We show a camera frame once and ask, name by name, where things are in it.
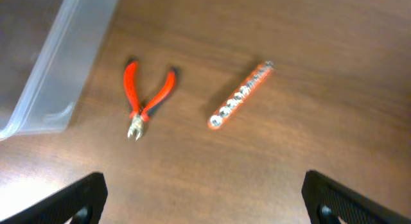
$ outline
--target hand tool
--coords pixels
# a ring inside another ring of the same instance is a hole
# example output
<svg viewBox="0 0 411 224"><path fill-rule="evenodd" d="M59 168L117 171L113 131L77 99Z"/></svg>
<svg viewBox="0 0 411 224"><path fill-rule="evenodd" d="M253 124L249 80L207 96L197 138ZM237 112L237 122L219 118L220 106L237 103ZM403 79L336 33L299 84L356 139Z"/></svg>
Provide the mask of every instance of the hand tool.
<svg viewBox="0 0 411 224"><path fill-rule="evenodd" d="M132 122L130 128L128 129L127 137L131 138L131 136L136 133L136 140L143 135L144 123L148 122L160 105L162 105L170 96L177 84L177 68L171 67L168 71L166 83L163 88L153 100L151 100L145 107L142 107L139 103L137 91L134 86L134 75L136 74L138 67L139 61L131 60L126 66L126 70L124 72L124 89L128 101L132 106L132 112L130 114Z"/></svg>
<svg viewBox="0 0 411 224"><path fill-rule="evenodd" d="M208 120L208 127L217 130L240 107L244 100L265 78L274 71L274 64L266 61L259 64L229 98L213 113Z"/></svg>

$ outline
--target wire cutter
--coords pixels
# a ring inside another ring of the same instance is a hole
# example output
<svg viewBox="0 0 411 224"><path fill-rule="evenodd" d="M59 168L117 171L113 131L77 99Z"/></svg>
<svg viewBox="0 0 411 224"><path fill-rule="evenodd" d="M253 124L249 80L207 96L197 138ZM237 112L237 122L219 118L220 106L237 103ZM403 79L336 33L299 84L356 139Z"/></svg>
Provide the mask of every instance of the wire cutter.
<svg viewBox="0 0 411 224"><path fill-rule="evenodd" d="M126 66L124 72L124 89L132 106L132 112L130 118L132 122L128 129L127 137L131 138L136 133L136 140L143 135L144 123L153 116L155 111L164 103L164 101L170 96L177 84L177 68L171 67L167 74L166 83L160 92L151 100L147 106L142 107L137 97L137 91L134 86L134 75L139 67L138 60L131 60Z"/></svg>

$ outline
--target plastic container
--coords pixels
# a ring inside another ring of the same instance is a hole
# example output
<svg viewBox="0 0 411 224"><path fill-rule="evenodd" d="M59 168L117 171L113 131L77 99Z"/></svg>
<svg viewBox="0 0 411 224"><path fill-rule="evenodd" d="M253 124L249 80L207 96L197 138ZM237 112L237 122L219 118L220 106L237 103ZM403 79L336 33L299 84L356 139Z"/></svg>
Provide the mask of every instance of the plastic container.
<svg viewBox="0 0 411 224"><path fill-rule="evenodd" d="M118 0L2 0L0 140L66 129Z"/></svg>

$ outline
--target wooden table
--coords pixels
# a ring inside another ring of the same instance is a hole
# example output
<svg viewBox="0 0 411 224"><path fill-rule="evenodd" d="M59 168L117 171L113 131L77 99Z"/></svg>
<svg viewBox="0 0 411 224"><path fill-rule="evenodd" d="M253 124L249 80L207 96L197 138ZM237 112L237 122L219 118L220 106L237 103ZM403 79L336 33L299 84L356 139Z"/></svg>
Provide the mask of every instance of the wooden table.
<svg viewBox="0 0 411 224"><path fill-rule="evenodd" d="M101 171L101 223L309 223L309 169L411 217L410 14L410 0L121 0L69 128L0 142L0 218ZM141 99L182 69L138 142L129 55ZM260 60L276 74L209 130Z"/></svg>

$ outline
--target metal plier head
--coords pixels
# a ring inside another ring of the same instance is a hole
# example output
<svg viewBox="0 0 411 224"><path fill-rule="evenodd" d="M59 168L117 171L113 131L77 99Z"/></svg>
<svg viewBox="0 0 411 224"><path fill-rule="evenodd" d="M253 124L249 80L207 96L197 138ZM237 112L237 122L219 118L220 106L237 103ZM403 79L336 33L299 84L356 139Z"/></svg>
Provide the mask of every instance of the metal plier head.
<svg viewBox="0 0 411 224"><path fill-rule="evenodd" d="M160 92L147 104L147 106L142 107L139 103L137 97L137 91L135 88L135 75L139 67L138 60L131 60L126 66L124 72L124 89L132 106L132 113L130 118L132 118L132 123L128 129L127 136L131 138L136 134L136 140L143 135L144 123L148 122L150 117L155 113L155 111L164 103L164 101L170 96L177 84L177 68L171 67L168 71L166 83Z"/></svg>

